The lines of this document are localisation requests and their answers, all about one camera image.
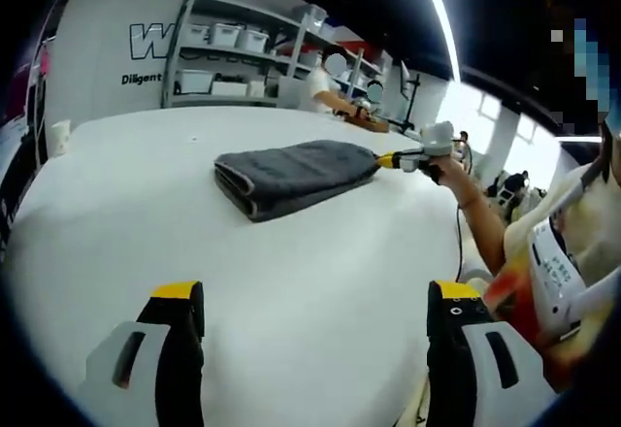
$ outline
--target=gray towel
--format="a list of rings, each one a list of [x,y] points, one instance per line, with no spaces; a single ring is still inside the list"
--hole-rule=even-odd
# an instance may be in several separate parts
[[[215,181],[252,221],[293,214],[371,180],[376,156],[335,141],[289,148],[225,153],[214,162]]]

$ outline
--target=metal shelving unit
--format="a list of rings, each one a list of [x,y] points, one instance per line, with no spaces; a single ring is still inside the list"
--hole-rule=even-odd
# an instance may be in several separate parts
[[[278,37],[284,36],[285,38],[289,38],[289,41],[293,43],[291,57],[271,55],[269,53],[256,53],[236,48],[218,47],[209,44],[201,46],[185,45],[182,43],[182,39],[180,37],[184,31],[184,28],[188,24],[191,15],[227,17],[239,22],[260,25],[269,33],[270,40],[267,45],[268,49],[272,48],[276,44]],[[166,57],[166,67],[162,80],[161,107],[171,108],[177,106],[188,106],[192,105],[192,102],[200,105],[216,105],[217,102],[222,102],[222,96],[194,94],[192,97],[188,97],[183,94],[174,94],[175,75],[179,68],[180,55],[183,51],[200,54],[204,53],[206,55],[225,54],[238,56],[243,61],[254,62],[256,64],[266,66],[274,66],[277,69],[280,69],[283,74],[287,76],[287,78],[294,78],[296,72],[311,71],[311,67],[299,63],[300,52],[304,43],[322,48],[335,44],[334,42],[329,41],[321,37],[319,34],[309,30],[305,23],[299,23],[289,17],[252,7],[235,0],[183,0],[175,22],[175,28],[172,33]],[[363,58],[362,52],[363,51],[361,49],[357,54],[351,52],[350,50],[347,51],[350,58],[355,60],[349,81],[345,82],[343,80],[335,80],[346,88],[345,92],[348,98],[352,97],[354,91],[365,90],[361,86],[354,85],[354,83],[358,81],[361,71],[368,73],[374,79],[381,75],[381,71],[377,68],[377,66],[369,63]],[[229,99],[233,99],[231,102],[238,105],[243,105],[244,102],[248,105],[257,105],[257,98],[255,97],[246,97],[245,99]],[[259,100],[261,102],[259,102],[258,105],[269,104],[272,106],[277,99],[266,97]]]

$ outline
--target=white table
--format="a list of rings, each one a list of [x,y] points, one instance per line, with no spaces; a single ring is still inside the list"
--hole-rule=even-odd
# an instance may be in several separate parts
[[[219,191],[222,152],[314,139],[412,148],[327,115],[187,108],[75,131],[18,212],[6,275],[50,374],[73,393],[84,360],[149,292],[199,279],[211,426],[390,426],[426,366],[431,279],[458,266],[455,201],[419,173],[250,223]]]

